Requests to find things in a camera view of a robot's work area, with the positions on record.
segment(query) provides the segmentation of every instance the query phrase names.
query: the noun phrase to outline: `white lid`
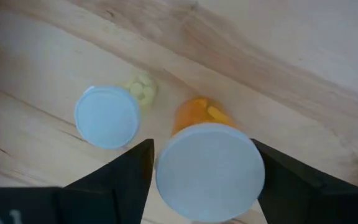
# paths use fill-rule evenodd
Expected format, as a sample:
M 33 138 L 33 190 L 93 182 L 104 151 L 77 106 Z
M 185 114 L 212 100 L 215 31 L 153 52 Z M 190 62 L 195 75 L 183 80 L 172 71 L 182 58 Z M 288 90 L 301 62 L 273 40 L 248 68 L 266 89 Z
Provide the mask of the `white lid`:
M 140 126 L 140 109 L 135 98 L 115 86 L 87 89 L 75 106 L 74 117 L 82 137 L 105 149 L 125 146 Z
M 265 167 L 254 143 L 218 123 L 190 126 L 168 143 L 157 165 L 157 187 L 180 215 L 223 222 L 246 212 L 257 200 Z

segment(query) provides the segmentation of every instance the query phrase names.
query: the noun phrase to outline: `wooden table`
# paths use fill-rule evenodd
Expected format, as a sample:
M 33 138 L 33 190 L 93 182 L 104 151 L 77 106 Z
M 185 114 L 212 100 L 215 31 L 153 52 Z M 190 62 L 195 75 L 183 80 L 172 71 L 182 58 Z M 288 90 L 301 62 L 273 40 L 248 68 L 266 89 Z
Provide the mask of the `wooden table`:
M 64 186 L 122 154 L 82 140 L 73 108 L 134 72 L 159 93 L 130 146 L 161 151 L 177 106 L 206 95 L 250 137 L 358 185 L 358 1 L 0 0 L 0 186 Z M 265 223 L 258 205 L 239 219 Z M 144 223 L 189 222 L 153 183 Z

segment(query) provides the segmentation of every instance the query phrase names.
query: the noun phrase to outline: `cap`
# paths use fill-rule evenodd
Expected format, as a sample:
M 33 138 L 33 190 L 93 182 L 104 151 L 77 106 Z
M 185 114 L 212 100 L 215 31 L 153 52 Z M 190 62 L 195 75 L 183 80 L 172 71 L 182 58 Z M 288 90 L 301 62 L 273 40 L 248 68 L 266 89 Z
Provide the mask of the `cap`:
M 257 200 L 265 167 L 245 134 L 204 123 L 180 131 L 168 142 L 156 179 L 163 200 L 180 215 L 223 222 L 246 212 Z
M 123 88 L 92 86 L 75 106 L 78 132 L 90 144 L 117 149 L 130 143 L 140 126 L 136 99 Z

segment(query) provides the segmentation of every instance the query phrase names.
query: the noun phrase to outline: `light wood surface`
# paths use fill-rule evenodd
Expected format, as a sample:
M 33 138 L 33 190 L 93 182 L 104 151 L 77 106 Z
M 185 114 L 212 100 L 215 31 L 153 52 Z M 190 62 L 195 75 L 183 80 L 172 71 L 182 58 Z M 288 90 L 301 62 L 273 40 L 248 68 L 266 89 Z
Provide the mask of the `light wood surface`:
M 160 152 L 177 106 L 206 95 L 250 137 L 358 185 L 358 1 L 0 0 L 0 186 L 64 186 L 122 154 L 82 140 L 73 108 L 141 71 L 159 93 L 130 146 Z M 265 223 L 257 204 L 238 219 Z M 189 222 L 153 182 L 144 223 Z

